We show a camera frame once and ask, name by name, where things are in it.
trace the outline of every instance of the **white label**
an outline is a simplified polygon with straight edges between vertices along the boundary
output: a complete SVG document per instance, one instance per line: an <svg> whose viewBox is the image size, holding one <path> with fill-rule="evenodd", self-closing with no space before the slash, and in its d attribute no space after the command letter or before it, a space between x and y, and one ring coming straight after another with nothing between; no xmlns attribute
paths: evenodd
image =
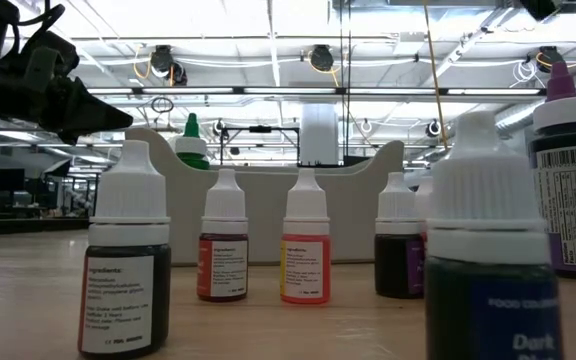
<svg viewBox="0 0 576 360"><path fill-rule="evenodd" d="M82 351L118 353L150 345L153 266L152 256L88 258Z"/></svg>
<svg viewBox="0 0 576 360"><path fill-rule="evenodd" d="M535 188L548 232L561 236L563 263L576 265L576 147L536 154Z"/></svg>
<svg viewBox="0 0 576 360"><path fill-rule="evenodd" d="M212 242L211 296L237 296L246 292L248 241Z"/></svg>
<svg viewBox="0 0 576 360"><path fill-rule="evenodd" d="M294 298L323 296L323 244L282 241L282 295Z"/></svg>

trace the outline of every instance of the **fluorescent light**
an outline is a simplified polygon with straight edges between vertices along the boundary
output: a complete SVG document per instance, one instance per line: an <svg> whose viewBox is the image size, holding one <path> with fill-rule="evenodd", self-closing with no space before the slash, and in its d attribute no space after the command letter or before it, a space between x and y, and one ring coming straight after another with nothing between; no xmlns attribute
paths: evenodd
<svg viewBox="0 0 576 360"><path fill-rule="evenodd" d="M68 144L35 144L37 147L50 147L50 148L57 148L57 147L71 147Z"/></svg>
<svg viewBox="0 0 576 360"><path fill-rule="evenodd" d="M89 156L89 155L79 156L79 155L78 155L77 157L79 157L79 158L82 159L82 160L94 162L94 163L97 163L97 164L107 164L107 163L112 162L111 160L108 160L108 159L106 159L106 158L102 158L102 157L99 157L99 156Z"/></svg>
<svg viewBox="0 0 576 360"><path fill-rule="evenodd" d="M540 89L450 89L448 95L537 95Z"/></svg>
<svg viewBox="0 0 576 360"><path fill-rule="evenodd" d="M0 147L31 147L32 144L10 144L10 143L0 143Z"/></svg>
<svg viewBox="0 0 576 360"><path fill-rule="evenodd" d="M59 150L59 149L53 149L53 148L47 148L47 151L50 151L53 154L57 154L57 155L61 155L61 156L66 156L66 157L72 157L72 154L69 154L63 150Z"/></svg>
<svg viewBox="0 0 576 360"><path fill-rule="evenodd" d="M88 89L88 93L92 95L103 95L103 94L132 94L131 88L91 88Z"/></svg>
<svg viewBox="0 0 576 360"><path fill-rule="evenodd" d="M433 95L435 89L414 89L414 88L351 88L352 95Z"/></svg>
<svg viewBox="0 0 576 360"><path fill-rule="evenodd" d="M245 88L246 94L334 94L337 90L334 88Z"/></svg>
<svg viewBox="0 0 576 360"><path fill-rule="evenodd" d="M131 79L128 79L128 81L130 81L133 84L137 84L141 87L144 87L144 84L141 81L139 81L139 79L131 78Z"/></svg>
<svg viewBox="0 0 576 360"><path fill-rule="evenodd" d="M92 147L99 147L99 148L120 148L122 144L92 144Z"/></svg>
<svg viewBox="0 0 576 360"><path fill-rule="evenodd" d="M232 88L161 87L143 88L144 94L232 94Z"/></svg>
<svg viewBox="0 0 576 360"><path fill-rule="evenodd" d="M26 132L19 131L0 131L1 136L9 137L12 139L22 140L22 141L37 141L38 137L31 135Z"/></svg>

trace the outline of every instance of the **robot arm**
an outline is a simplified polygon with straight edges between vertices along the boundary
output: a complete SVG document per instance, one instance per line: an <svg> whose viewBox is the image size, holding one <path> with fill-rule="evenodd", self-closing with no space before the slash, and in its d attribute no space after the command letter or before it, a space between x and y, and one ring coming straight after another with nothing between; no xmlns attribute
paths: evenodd
<svg viewBox="0 0 576 360"><path fill-rule="evenodd" d="M0 58L0 117L18 118L57 133L68 144L81 135L126 128L132 117L90 95L79 78L68 74L79 64L75 47L48 31L63 14L63 5L26 22L19 10L0 0L0 54L8 26L15 43ZM43 22L19 52L19 26Z"/></svg>

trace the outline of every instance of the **monitor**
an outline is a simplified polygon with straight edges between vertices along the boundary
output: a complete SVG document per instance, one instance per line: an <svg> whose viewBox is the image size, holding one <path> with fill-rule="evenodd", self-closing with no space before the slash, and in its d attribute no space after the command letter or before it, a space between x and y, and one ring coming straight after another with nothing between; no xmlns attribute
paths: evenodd
<svg viewBox="0 0 576 360"><path fill-rule="evenodd" d="M0 169L0 191L23 191L25 185L24 169Z"/></svg>

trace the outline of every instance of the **yellow cable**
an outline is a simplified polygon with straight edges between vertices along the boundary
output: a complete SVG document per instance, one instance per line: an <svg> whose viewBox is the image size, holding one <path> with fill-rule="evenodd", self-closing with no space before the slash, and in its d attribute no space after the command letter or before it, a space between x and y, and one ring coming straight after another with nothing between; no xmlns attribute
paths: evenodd
<svg viewBox="0 0 576 360"><path fill-rule="evenodd" d="M536 60L538 63L540 63L541 65L543 65L543 66L545 66L545 67L547 67L547 68L552 67L552 64L549 64L549 63L541 60L541 57L542 57L543 55L544 55L544 53L539 52L539 53L537 54L537 56L535 56L535 60ZM568 65L568 68L569 68L569 69L570 69L570 68L574 68L575 66L576 66L576 63L574 63L574 64L572 64L572 65Z"/></svg>
<svg viewBox="0 0 576 360"><path fill-rule="evenodd" d="M332 79L335 80L335 86L339 87L339 81L337 81L337 75L335 75L334 72L330 72L330 75L332 75Z"/></svg>
<svg viewBox="0 0 576 360"><path fill-rule="evenodd" d="M430 34L430 18L428 17L428 0L423 0L424 12L426 14L426 26L428 27L428 45L430 47L430 60L432 65L432 78L435 81L435 98L437 109L439 110L439 125L441 126L441 139L444 148L448 150L448 139L446 139L446 129L444 128L444 114L441 111L441 98L439 97L439 80L437 79L437 64L435 64L435 50L432 47L432 35Z"/></svg>
<svg viewBox="0 0 576 360"><path fill-rule="evenodd" d="M137 46L137 51L135 52L135 60L139 57L139 50L141 49L141 45ZM135 71L135 75L137 75L138 77L145 79L150 75L150 60L152 59L152 53L150 53L149 57L148 57L148 71L146 72L146 75L142 75L139 70L137 70L137 62L135 62L134 64L132 64L132 69Z"/></svg>

